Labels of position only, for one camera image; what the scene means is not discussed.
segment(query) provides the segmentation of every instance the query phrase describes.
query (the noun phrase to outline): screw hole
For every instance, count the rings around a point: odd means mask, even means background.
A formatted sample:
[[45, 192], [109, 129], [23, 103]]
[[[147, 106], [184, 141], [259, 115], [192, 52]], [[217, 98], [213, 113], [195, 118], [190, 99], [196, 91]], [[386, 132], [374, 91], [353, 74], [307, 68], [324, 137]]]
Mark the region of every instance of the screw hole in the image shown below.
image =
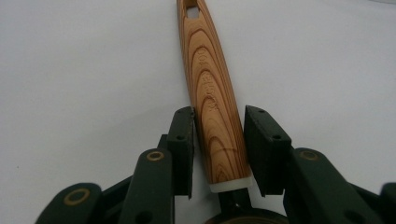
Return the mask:
[[64, 197], [64, 204], [69, 206], [75, 206], [83, 203], [90, 197], [90, 191], [88, 189], [75, 189], [68, 193]]
[[137, 214], [136, 218], [134, 219], [134, 221], [136, 221], [137, 224], [150, 223], [151, 220], [152, 220], [152, 214], [149, 211], [144, 211]]
[[163, 159], [163, 157], [164, 155], [161, 153], [161, 151], [153, 151], [147, 155], [149, 161], [160, 161]]
[[364, 217], [361, 214], [354, 212], [354, 211], [349, 211], [349, 210], [345, 211], [345, 217], [349, 221], [356, 223], [356, 224], [366, 223]]
[[276, 139], [276, 140], [279, 140], [279, 139], [281, 139], [282, 137], [281, 137], [279, 134], [275, 134], [275, 135], [272, 136], [272, 138], [273, 138], [273, 139]]

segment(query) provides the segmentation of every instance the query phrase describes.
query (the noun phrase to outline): hole in wooden handle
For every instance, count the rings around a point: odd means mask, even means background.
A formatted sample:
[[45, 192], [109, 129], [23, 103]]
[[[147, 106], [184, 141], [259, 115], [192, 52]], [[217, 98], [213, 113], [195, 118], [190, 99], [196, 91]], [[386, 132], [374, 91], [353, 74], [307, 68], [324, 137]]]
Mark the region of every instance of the hole in wooden handle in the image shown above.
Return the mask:
[[187, 18], [197, 19], [199, 17], [199, 8], [197, 6], [187, 7]]

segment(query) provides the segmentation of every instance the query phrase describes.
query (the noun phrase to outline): white background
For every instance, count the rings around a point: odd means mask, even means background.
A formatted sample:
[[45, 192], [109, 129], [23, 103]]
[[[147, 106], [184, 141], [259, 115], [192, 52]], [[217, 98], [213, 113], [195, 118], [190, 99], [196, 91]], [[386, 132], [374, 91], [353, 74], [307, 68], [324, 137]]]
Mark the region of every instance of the white background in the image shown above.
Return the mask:
[[[378, 193], [396, 181], [396, 5], [365, 0], [207, 0], [245, 105], [295, 147], [324, 153]], [[107, 189], [189, 105], [175, 0], [0, 3], [0, 223], [33, 223], [60, 190]], [[196, 150], [177, 223], [219, 212]], [[253, 205], [280, 213], [281, 197]]]

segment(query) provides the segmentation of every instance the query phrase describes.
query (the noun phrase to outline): wooden tool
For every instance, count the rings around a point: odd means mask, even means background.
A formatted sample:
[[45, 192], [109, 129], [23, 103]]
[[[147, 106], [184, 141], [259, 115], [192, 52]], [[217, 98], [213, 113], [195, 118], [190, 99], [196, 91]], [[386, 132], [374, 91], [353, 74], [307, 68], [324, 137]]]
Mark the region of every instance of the wooden tool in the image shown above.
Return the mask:
[[[212, 192], [251, 185], [238, 110], [215, 26], [204, 0], [177, 0], [181, 51]], [[198, 7], [197, 18], [187, 10]]]

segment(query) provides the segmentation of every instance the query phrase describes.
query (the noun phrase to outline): wood grain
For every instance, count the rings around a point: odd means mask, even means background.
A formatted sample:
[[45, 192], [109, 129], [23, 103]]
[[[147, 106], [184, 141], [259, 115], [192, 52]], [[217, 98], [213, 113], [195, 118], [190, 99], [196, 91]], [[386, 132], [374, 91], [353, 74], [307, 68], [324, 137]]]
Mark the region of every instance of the wood grain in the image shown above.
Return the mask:
[[[180, 44], [210, 184], [250, 176], [233, 87], [215, 26], [203, 0], [177, 0]], [[187, 8], [199, 17], [188, 18]]]

